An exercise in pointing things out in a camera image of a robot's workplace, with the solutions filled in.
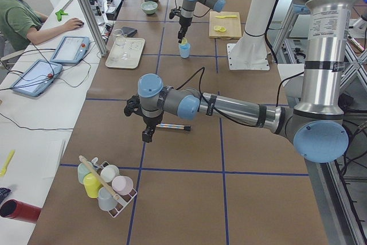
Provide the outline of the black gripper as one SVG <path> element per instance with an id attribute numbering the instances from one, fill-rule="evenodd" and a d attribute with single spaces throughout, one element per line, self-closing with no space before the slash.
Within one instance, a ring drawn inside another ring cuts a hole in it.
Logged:
<path id="1" fill-rule="evenodd" d="M 149 129 L 142 131 L 143 142 L 152 142 L 156 126 L 162 122 L 163 109 L 158 106 L 158 100 L 140 100 L 143 120 Z"/>
<path id="2" fill-rule="evenodd" d="M 178 32 L 178 39 L 182 40 L 184 37 L 186 37 L 186 33 L 188 31 L 189 26 L 192 23 L 192 18 L 189 17 L 184 17 L 184 16 L 180 16 L 179 17 L 179 24 L 180 24 L 180 30 Z"/>

